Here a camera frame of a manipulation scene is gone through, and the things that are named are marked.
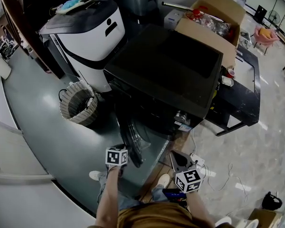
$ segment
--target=black desk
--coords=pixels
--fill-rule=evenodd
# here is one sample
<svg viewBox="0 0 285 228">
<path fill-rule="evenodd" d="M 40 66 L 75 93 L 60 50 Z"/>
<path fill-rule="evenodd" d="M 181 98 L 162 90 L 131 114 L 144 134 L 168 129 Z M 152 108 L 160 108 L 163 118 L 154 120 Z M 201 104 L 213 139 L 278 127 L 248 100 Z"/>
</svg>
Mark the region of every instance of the black desk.
<svg viewBox="0 0 285 228">
<path fill-rule="evenodd" d="M 209 110 L 206 120 L 224 129 L 216 134 L 222 136 L 243 126 L 252 126 L 258 123 L 260 113 L 260 72 L 257 57 L 242 46 L 238 46 L 237 56 L 254 68 L 255 72 L 255 91 L 247 89 L 239 82 L 234 80 L 234 85 L 228 87 L 220 84 L 217 95 L 213 98 L 214 110 Z M 240 121 L 240 123 L 227 127 L 230 115 Z"/>
</svg>

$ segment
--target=fiducial marker cube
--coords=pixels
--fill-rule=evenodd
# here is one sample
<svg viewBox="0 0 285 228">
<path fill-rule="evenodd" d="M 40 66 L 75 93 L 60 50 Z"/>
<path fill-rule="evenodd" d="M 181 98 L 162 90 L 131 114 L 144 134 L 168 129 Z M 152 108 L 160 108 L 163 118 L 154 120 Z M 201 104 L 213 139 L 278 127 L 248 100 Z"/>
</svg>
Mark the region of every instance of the fiducial marker cube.
<svg viewBox="0 0 285 228">
<path fill-rule="evenodd" d="M 200 189 L 202 181 L 198 168 L 179 172 L 175 175 L 175 184 L 183 193 L 197 191 Z"/>
<path fill-rule="evenodd" d="M 125 165 L 128 162 L 128 150 L 107 148 L 105 151 L 105 163 L 107 165 Z"/>
</svg>

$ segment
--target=green floor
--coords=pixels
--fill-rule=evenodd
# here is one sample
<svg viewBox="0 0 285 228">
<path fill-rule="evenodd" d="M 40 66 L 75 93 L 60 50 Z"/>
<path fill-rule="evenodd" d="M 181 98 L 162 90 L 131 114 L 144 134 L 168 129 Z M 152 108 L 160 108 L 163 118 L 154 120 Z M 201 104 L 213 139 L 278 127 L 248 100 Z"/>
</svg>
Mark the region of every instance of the green floor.
<svg viewBox="0 0 285 228">
<path fill-rule="evenodd" d="M 64 120 L 59 112 L 58 92 L 69 79 L 45 73 L 18 49 L 9 61 L 12 72 L 4 82 L 6 95 L 28 145 L 40 163 L 74 198 L 95 212 L 99 183 L 90 171 L 105 170 L 105 149 L 122 143 L 114 113 L 97 130 Z M 152 145 L 143 151 L 144 164 L 129 163 L 121 188 L 134 196 L 151 173 L 166 143 L 148 132 Z"/>
</svg>

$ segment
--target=blue object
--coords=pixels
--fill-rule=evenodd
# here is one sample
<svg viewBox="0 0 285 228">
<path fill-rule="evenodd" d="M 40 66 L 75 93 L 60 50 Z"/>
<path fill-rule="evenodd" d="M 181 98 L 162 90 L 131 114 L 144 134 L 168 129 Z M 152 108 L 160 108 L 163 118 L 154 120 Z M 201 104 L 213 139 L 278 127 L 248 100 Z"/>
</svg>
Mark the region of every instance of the blue object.
<svg viewBox="0 0 285 228">
<path fill-rule="evenodd" d="M 73 7 L 75 4 L 79 3 L 80 0 L 69 0 L 62 5 L 61 10 L 66 10 Z"/>
</svg>

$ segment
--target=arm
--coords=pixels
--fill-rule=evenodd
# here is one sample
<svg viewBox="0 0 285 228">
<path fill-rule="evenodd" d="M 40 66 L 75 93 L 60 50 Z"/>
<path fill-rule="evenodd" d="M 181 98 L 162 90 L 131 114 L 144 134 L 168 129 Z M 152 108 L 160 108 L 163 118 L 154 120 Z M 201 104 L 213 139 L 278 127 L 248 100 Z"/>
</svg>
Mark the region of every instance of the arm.
<svg viewBox="0 0 285 228">
<path fill-rule="evenodd" d="M 108 179 L 98 205 L 96 214 L 96 226 L 103 228 L 117 227 L 118 219 L 118 189 L 117 180 L 120 167 L 112 167 L 108 174 Z"/>
<path fill-rule="evenodd" d="M 214 222 L 208 213 L 203 201 L 197 192 L 189 192 L 187 195 L 187 203 L 189 204 L 190 213 L 193 218 L 206 222 L 209 227 L 214 228 Z"/>
</svg>

